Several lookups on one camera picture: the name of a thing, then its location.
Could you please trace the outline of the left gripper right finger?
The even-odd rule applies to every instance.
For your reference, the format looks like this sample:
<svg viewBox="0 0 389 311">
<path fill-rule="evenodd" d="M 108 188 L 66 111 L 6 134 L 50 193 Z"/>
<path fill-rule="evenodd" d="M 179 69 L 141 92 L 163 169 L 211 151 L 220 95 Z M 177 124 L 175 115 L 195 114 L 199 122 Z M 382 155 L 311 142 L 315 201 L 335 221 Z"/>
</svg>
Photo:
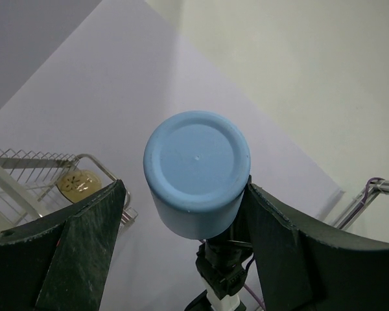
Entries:
<svg viewBox="0 0 389 311">
<path fill-rule="evenodd" d="M 331 227 L 254 184 L 246 214 L 268 310 L 389 310 L 389 243 Z"/>
</svg>

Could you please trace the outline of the beige floral ceramic bowl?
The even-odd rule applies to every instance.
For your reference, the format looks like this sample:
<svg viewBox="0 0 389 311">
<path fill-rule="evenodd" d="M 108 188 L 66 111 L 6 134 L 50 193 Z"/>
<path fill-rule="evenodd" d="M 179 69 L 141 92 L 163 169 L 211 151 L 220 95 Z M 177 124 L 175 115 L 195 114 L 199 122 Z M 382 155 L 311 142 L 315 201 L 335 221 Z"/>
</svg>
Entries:
<svg viewBox="0 0 389 311">
<path fill-rule="evenodd" d="M 90 170 L 72 170 L 63 175 L 56 186 L 67 200 L 77 203 L 101 190 L 102 182 Z"/>
</svg>

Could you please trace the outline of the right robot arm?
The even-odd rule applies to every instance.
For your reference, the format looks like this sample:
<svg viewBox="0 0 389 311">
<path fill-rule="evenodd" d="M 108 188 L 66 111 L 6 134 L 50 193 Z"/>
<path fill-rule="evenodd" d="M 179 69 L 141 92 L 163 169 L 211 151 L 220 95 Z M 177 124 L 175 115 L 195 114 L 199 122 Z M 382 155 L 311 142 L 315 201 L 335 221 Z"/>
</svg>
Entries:
<svg viewBox="0 0 389 311">
<path fill-rule="evenodd" d="M 242 264 L 253 255 L 245 227 L 231 225 L 214 238 L 204 239 L 196 253 L 196 268 L 205 290 L 186 310 L 246 310 L 239 297 L 248 269 Z"/>
</svg>

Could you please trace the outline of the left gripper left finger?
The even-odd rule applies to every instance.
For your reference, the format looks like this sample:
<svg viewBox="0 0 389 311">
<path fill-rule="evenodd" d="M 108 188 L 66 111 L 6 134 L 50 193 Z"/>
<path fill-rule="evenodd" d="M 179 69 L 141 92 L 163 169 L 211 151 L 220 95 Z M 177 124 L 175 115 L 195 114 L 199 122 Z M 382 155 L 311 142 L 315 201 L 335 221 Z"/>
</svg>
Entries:
<svg viewBox="0 0 389 311">
<path fill-rule="evenodd" d="M 0 310 L 98 310 L 125 196 L 117 180 L 0 232 Z"/>
</svg>

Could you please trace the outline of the blue plastic cup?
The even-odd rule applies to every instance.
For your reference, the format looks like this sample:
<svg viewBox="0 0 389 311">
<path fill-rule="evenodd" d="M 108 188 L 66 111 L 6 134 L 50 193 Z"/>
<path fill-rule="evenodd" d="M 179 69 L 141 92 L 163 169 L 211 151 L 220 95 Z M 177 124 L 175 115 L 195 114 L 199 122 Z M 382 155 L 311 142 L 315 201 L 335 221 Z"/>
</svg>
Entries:
<svg viewBox="0 0 389 311">
<path fill-rule="evenodd" d="M 244 135 L 209 111 L 185 111 L 163 121 L 143 156 L 161 221 L 191 240 L 213 238 L 233 223 L 250 169 Z"/>
</svg>

